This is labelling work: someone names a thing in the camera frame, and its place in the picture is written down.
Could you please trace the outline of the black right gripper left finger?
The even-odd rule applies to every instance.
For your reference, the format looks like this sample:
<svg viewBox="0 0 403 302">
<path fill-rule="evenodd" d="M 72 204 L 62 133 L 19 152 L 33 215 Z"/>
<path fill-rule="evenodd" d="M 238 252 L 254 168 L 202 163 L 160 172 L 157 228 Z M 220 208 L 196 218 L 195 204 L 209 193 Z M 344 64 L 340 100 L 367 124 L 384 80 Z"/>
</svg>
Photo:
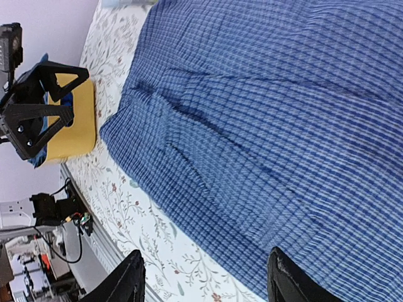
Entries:
<svg viewBox="0 0 403 302">
<path fill-rule="evenodd" d="M 144 302 L 145 266 L 140 250 L 133 250 L 81 302 Z"/>
</svg>

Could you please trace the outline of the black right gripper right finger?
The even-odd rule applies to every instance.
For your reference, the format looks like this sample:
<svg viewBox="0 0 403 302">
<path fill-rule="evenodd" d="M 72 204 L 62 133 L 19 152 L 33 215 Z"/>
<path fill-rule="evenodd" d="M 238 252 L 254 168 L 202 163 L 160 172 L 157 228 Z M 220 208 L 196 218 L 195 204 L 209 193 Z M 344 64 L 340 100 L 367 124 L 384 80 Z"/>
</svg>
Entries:
<svg viewBox="0 0 403 302">
<path fill-rule="evenodd" d="M 313 281 L 279 247 L 268 258 L 269 301 L 313 302 L 341 301 Z"/>
</svg>

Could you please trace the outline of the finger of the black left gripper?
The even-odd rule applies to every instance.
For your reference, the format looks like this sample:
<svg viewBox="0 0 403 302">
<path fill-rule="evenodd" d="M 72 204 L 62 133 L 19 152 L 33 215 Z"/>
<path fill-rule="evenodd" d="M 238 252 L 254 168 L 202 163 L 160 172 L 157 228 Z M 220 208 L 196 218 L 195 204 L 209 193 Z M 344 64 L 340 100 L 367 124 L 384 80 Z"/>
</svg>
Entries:
<svg viewBox="0 0 403 302">
<path fill-rule="evenodd" d="M 9 104 L 1 111 L 1 130 L 20 158 L 29 160 L 73 118 L 69 106 Z"/>
<path fill-rule="evenodd" d="M 49 94 L 56 102 L 89 79 L 89 71 L 82 67 L 53 61 L 39 62 L 18 79 L 18 93 L 22 98 L 42 99 Z"/>
</svg>

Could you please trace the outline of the blue checkered shirt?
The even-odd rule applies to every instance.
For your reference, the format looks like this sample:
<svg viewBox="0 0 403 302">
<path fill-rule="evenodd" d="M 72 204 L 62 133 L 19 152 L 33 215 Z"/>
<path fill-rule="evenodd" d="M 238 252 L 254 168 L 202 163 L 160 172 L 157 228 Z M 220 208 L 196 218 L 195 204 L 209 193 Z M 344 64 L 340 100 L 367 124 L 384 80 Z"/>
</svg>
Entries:
<svg viewBox="0 0 403 302">
<path fill-rule="evenodd" d="M 402 300 L 401 1 L 159 1 L 100 135 L 261 297 L 279 247 L 345 301 Z"/>
</svg>

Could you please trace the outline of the light blue t-shirt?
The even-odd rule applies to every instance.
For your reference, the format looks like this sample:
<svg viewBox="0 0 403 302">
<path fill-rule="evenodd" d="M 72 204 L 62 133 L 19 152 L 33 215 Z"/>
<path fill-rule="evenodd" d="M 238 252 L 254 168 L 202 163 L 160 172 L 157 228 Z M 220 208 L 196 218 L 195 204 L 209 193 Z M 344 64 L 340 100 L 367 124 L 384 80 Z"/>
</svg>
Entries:
<svg viewBox="0 0 403 302">
<path fill-rule="evenodd" d="M 120 8 L 124 6 L 144 6 L 155 4 L 156 0 L 101 0 L 103 8 Z"/>
</svg>

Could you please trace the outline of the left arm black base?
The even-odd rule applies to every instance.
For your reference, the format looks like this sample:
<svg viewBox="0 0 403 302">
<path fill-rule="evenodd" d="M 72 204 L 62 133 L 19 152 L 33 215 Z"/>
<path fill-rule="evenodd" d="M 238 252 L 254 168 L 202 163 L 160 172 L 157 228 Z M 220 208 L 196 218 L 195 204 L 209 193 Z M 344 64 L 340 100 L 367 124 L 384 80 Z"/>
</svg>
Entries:
<svg viewBox="0 0 403 302">
<path fill-rule="evenodd" d="M 91 236 L 92 216 L 71 181 L 56 193 L 35 194 L 29 201 L 34 207 L 33 217 L 36 219 L 36 226 L 57 227 L 67 222 L 78 221 L 86 235 Z"/>
</svg>

